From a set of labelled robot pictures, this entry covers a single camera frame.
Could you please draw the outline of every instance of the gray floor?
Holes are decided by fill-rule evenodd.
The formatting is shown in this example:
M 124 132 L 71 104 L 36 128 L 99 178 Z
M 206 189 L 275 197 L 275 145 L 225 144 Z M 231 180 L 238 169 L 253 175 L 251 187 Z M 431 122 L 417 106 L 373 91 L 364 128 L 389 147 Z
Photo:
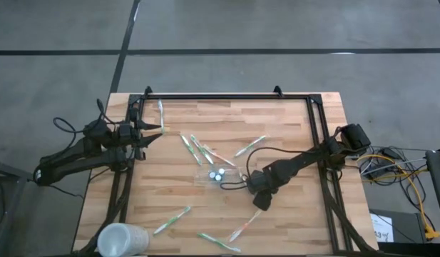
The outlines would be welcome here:
M 0 0 L 0 50 L 119 49 L 131 0 Z M 130 49 L 440 47 L 440 6 L 419 0 L 196 1 L 140 4 Z M 107 99 L 116 56 L 0 56 L 0 160 L 31 171 Z M 373 144 L 440 148 L 440 54 L 196 56 L 126 59 L 119 92 L 340 91 Z M 418 158 L 423 153 L 410 153 Z M 86 173 L 58 183 L 83 193 Z M 424 208 L 440 229 L 429 174 Z M 398 186 L 365 185 L 370 208 L 415 212 Z M 28 185 L 12 256 L 68 253 L 81 199 Z

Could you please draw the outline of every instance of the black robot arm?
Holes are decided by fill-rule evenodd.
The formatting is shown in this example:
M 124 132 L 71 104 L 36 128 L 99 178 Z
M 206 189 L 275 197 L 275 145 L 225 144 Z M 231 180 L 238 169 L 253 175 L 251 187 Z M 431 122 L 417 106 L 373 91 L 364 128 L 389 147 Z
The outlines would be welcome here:
M 336 140 L 339 133 L 341 141 Z M 346 156 L 363 154 L 369 146 L 370 140 L 359 124 L 339 127 L 333 136 L 324 140 L 318 147 L 313 147 L 291 159 L 274 161 L 262 171 L 253 171 L 246 181 L 248 191 L 255 194 L 253 203 L 266 211 L 270 207 L 272 194 L 277 193 L 278 188 L 287 184 L 299 170 L 317 161 L 326 161 L 327 168 L 341 169 Z
M 76 144 L 41 158 L 33 180 L 38 185 L 48 186 L 67 175 L 101 166 L 107 166 L 114 172 L 124 171 L 132 165 L 132 156 L 126 157 L 128 146 L 133 149 L 134 158 L 145 160 L 145 153 L 141 149 L 148 147 L 162 134 L 142 136 L 141 129 L 156 129 L 160 126 L 145 124 L 141 120 L 141 108 L 143 106 L 131 104 L 126 120 L 114 123 L 116 128 L 113 131 L 102 119 L 89 123 L 82 130 L 84 137 Z

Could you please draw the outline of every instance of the toothbrush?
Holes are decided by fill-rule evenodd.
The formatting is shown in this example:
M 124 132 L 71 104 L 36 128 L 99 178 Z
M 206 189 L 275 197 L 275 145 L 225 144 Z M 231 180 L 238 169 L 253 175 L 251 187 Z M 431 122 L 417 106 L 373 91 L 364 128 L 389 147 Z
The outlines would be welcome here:
M 194 143 L 194 145 L 199 149 L 199 152 L 201 152 L 202 155 L 207 159 L 207 161 L 213 165 L 212 158 L 208 155 L 208 153 L 204 150 L 204 148 L 200 145 L 199 141 L 196 139 L 194 135 L 191 135 L 191 141 Z
M 160 123 L 161 123 L 161 133 L 164 133 L 165 132 L 165 129 L 164 129 L 164 118 L 163 118 L 164 112 L 163 112 L 163 102 L 161 101 L 161 99 L 158 100 L 158 108 L 160 109 L 160 116 L 161 116 L 161 120 L 160 120 Z
M 190 142 L 188 142 L 188 140 L 183 135 L 180 135 L 180 137 L 182 138 L 183 143 L 185 143 L 186 148 L 191 152 L 191 154 L 194 156 L 194 158 L 198 162 L 199 166 L 202 166 L 203 162 L 199 159 L 199 157 L 194 152 L 194 149 L 193 149 L 193 147 L 191 147 Z
M 171 218 L 166 224 L 161 225 L 158 229 L 155 230 L 155 232 L 153 232 L 153 235 L 156 235 L 157 233 L 160 233 L 163 229 L 169 227 L 170 224 L 176 222 L 181 216 L 183 216 L 183 214 L 185 214 L 188 211 L 190 211 L 190 209 L 191 209 L 191 206 L 186 206 L 185 210 L 183 210 L 182 213 L 180 213 L 177 216 Z
M 253 142 L 251 142 L 251 144 L 249 144 L 248 146 L 244 147 L 243 149 L 240 149 L 240 151 L 238 151 L 234 157 L 238 157 L 240 154 L 246 152 L 248 149 L 250 149 L 252 146 L 254 146 L 257 142 L 263 140 L 265 138 L 265 136 L 261 136 L 258 139 L 254 140 Z
M 235 247 L 227 246 L 227 245 L 225 245 L 224 243 L 222 243 L 221 241 L 219 241 L 219 240 L 217 240 L 217 239 L 215 239 L 215 238 L 209 236 L 209 235 L 206 234 L 206 233 L 198 233 L 198 236 L 200 236 L 201 238 L 207 239 L 207 240 L 209 240 L 210 242 L 216 243 L 217 245 L 219 245 L 219 246 L 221 246 L 221 247 L 224 247 L 224 248 L 226 248 L 226 249 L 229 249 L 229 250 L 231 250 L 231 251 L 234 251 L 234 252 L 236 252 L 236 253 L 242 253 L 242 251 L 241 251 L 239 248 L 235 248 Z
M 207 145 L 204 145 L 203 148 L 209 152 L 211 155 L 216 156 L 217 158 L 222 159 L 224 162 L 226 162 L 227 164 L 236 167 L 235 164 L 233 164 L 231 161 L 228 161 L 226 158 L 222 157 L 221 155 L 219 155 L 218 153 L 215 153 L 212 149 L 210 149 Z
M 229 243 L 234 241 L 241 233 L 242 231 L 244 231 L 249 225 L 250 223 L 259 215 L 261 214 L 261 210 L 257 210 L 255 215 L 253 215 L 253 217 L 245 224 L 243 224 L 241 227 L 239 227 L 236 231 L 232 232 L 232 235 L 229 239 Z

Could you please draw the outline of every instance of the wooden tabletop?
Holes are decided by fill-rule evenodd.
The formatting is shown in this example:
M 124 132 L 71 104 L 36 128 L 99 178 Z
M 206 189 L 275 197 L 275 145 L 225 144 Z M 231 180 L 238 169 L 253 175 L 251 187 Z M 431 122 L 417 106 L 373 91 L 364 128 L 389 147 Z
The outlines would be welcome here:
M 342 101 L 339 93 L 321 94 L 332 133 L 336 127 L 347 124 Z M 111 119 L 124 119 L 128 96 L 111 94 L 107 108 Z M 215 149 L 244 171 L 247 154 L 233 156 L 259 136 L 267 136 L 259 146 L 301 151 L 313 146 L 306 103 L 300 100 L 167 100 L 163 106 L 166 133 L 145 149 L 146 161 L 136 161 L 126 221 L 149 232 L 147 254 L 233 254 L 199 238 L 197 232 L 227 242 L 228 236 L 256 212 L 253 197 L 246 189 L 224 191 L 206 180 L 207 161 L 203 158 L 204 165 L 197 165 L 180 134 L 187 138 L 195 135 L 202 144 Z M 143 120 L 160 123 L 157 101 L 146 101 Z M 144 134 L 159 132 L 157 129 Z M 294 154 L 259 151 L 250 160 L 250 170 L 292 156 Z M 223 163 L 215 157 L 214 161 Z M 101 170 L 103 168 L 96 169 L 91 175 Z M 238 180 L 237 171 L 227 172 Z M 103 222 L 112 178 L 113 173 L 106 172 L 90 182 L 74 249 L 83 247 Z M 367 243 L 378 249 L 357 170 L 343 170 L 340 184 L 349 220 Z M 157 236 L 151 235 L 186 206 L 192 207 L 189 213 Z M 342 241 L 338 220 L 336 227 Z M 316 164 L 302 169 L 280 188 L 270 209 L 262 212 L 230 245 L 240 248 L 243 254 L 331 253 Z

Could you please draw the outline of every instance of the plastic cup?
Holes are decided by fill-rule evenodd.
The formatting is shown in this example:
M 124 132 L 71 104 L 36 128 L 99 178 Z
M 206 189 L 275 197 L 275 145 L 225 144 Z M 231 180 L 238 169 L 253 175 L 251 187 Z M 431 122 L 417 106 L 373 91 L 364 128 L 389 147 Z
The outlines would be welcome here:
M 148 233 L 145 229 L 112 223 L 106 226 L 98 238 L 98 250 L 103 257 L 124 257 L 143 253 L 148 247 Z

